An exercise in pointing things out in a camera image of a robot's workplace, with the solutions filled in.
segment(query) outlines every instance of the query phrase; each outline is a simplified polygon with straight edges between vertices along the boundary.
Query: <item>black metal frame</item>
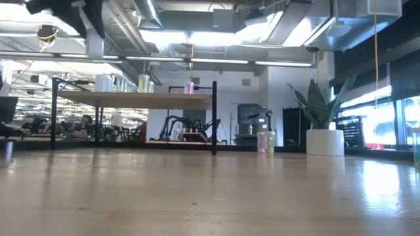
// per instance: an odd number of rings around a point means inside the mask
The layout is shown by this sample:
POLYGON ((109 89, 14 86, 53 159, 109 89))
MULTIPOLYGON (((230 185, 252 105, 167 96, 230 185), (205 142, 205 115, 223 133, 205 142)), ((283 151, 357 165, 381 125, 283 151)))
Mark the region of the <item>black metal frame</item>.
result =
MULTIPOLYGON (((53 77, 52 79, 52 111, 51 111, 51 134, 55 134, 56 132, 56 124, 57 124, 57 98, 58 98, 58 86, 61 83, 66 83, 69 84, 73 87, 76 87, 78 89, 81 89, 83 91, 90 91, 87 90, 75 83, 69 82, 69 81, 65 81, 63 79, 57 78, 57 77, 53 77)), ((169 87, 169 93, 171 92, 171 89, 173 88, 180 88, 183 89, 184 87, 169 87)), ((211 114, 211 119, 213 124, 217 124, 217 82, 213 81, 213 86, 212 87, 198 87, 199 89, 211 89, 213 91, 212 96, 211 96, 211 100, 212 100, 212 114, 211 114)), ((100 138, 99 138, 99 127, 100 124, 102 124, 102 118, 104 116, 104 108, 100 108, 99 110, 99 105, 96 104, 95 106, 95 136, 94 136, 94 144, 92 145, 92 142, 83 142, 83 145, 80 145, 80 147, 86 147, 86 146, 93 146, 93 147, 100 147, 101 143, 100 143, 100 138)), ((113 146, 121 146, 124 147, 123 143, 118 143, 118 144, 112 144, 113 146)), ((165 149, 167 145, 163 144, 163 145, 144 145, 144 147, 155 147, 155 148, 163 148, 165 149)), ((55 135, 51 135, 51 142, 50 142, 50 148, 52 150, 55 150, 57 148, 56 146, 56 136, 55 135)), ((211 154, 212 155, 216 155, 217 154, 217 125, 213 125, 212 126, 212 134, 211 134, 211 154)))

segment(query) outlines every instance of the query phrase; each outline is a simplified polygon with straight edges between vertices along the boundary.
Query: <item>ceiling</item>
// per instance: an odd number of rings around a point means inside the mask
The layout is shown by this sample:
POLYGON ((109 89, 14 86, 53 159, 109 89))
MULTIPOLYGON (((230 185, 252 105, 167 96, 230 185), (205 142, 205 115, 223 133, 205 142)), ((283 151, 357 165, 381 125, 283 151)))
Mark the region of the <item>ceiling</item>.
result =
MULTIPOLYGON (((77 32, 49 12, 31 15, 24 6, 5 4, 10 2, 0 0, 0 50, 25 52, 56 52, 85 54, 85 41, 77 32), (36 31, 42 25, 52 25, 59 29, 54 44, 44 47, 36 31)), ((314 61, 314 53, 306 50, 305 46, 317 46, 321 49, 328 36, 323 35, 332 27, 328 22, 334 20, 335 11, 332 0, 223 0, 211 2, 205 0, 156 0, 154 6, 141 7, 145 0, 107 0, 102 8, 102 20, 106 36, 104 52, 109 55, 125 56, 170 56, 239 60, 270 60, 287 62, 314 61), (156 20, 162 24, 157 27, 156 20), (321 32, 314 40, 314 45, 307 43, 311 37, 321 32)), ((345 12, 346 19, 353 19, 352 25, 357 26, 357 15, 354 10, 348 10, 346 4, 340 5, 345 12)), ((398 18, 380 17, 380 22, 390 22, 398 18)), ((353 27, 357 31, 352 36, 363 31, 363 27, 353 27)), ((326 45, 326 50, 335 50, 335 45, 326 45)), ((253 72, 259 76, 262 66, 212 64, 212 63, 146 63, 140 61, 124 61, 120 64, 82 63, 75 59, 73 62, 34 62, 14 60, 12 94, 23 99, 28 111, 34 100, 39 99, 46 104, 48 111, 50 91, 45 89, 49 85, 39 85, 30 82, 33 74, 45 73, 50 78, 55 75, 69 81, 87 78, 91 81, 99 73, 124 73, 131 81, 136 81, 141 73, 174 74, 182 71, 240 71, 253 72), (35 89, 34 95, 28 95, 27 89, 35 89)), ((157 85, 161 85, 159 77, 153 76, 157 85)), ((76 111, 76 115, 92 113, 88 106, 74 106, 70 101, 61 100, 62 109, 76 111)), ((144 119, 147 110, 127 111, 129 119, 144 119)))

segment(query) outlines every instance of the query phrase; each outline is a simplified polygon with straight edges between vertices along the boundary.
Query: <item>person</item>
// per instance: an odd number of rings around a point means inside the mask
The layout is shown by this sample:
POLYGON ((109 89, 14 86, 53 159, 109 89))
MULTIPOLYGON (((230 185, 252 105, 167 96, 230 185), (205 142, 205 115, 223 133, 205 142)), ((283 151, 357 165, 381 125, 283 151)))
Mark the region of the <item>person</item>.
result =
POLYGON ((88 130, 92 125, 92 117, 90 115, 82 116, 80 123, 74 128, 72 138, 88 138, 88 130))
MULTIPOLYGON (((192 133, 199 133, 197 134, 179 134, 178 139, 184 140, 184 138, 187 139, 189 142, 208 142, 209 138, 207 137, 207 134, 204 130, 200 130, 200 126, 202 126, 202 122, 198 119, 195 120, 192 125, 192 133)), ((188 128, 185 128, 185 133, 190 132, 188 128)))

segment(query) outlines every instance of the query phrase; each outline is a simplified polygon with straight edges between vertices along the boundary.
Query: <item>wall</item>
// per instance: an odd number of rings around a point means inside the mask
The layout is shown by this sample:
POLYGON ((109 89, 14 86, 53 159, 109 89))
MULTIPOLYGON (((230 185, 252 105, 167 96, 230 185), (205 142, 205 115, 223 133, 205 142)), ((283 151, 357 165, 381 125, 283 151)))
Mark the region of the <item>wall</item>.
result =
MULTIPOLYGON (((189 71, 178 71, 172 73, 170 71, 156 71, 156 76, 163 83, 163 86, 155 87, 155 92, 167 93, 168 86, 184 86, 189 81, 189 71)), ((234 139, 236 125, 238 123, 238 104, 258 104, 259 103, 259 78, 254 77, 251 72, 219 72, 214 71, 197 71, 194 77, 200 77, 201 87, 211 87, 213 81, 217 81, 217 118, 221 119, 218 127, 218 139, 228 140, 234 139), (250 87, 242 86, 242 79, 251 79, 250 87), (232 135, 230 133, 230 115, 232 114, 232 135)), ((183 93, 183 89, 173 89, 172 93, 183 93)), ((199 90, 195 93, 209 93, 211 90, 199 90)), ((182 110, 171 110, 170 115, 182 117, 182 110)), ((148 121, 147 139, 155 138, 159 135, 163 128, 163 123, 167 116, 167 110, 150 109, 148 121)), ((211 120, 211 111, 207 111, 206 123, 211 120)), ((207 135, 211 135, 211 128, 207 131, 207 135)))
POLYGON ((260 76, 259 102, 273 111, 272 130, 276 132, 277 146, 283 146, 283 108, 297 108, 294 92, 287 86, 292 85, 304 96, 307 95, 311 79, 318 82, 325 97, 331 97, 328 81, 334 78, 334 54, 326 52, 316 69, 269 67, 260 76))

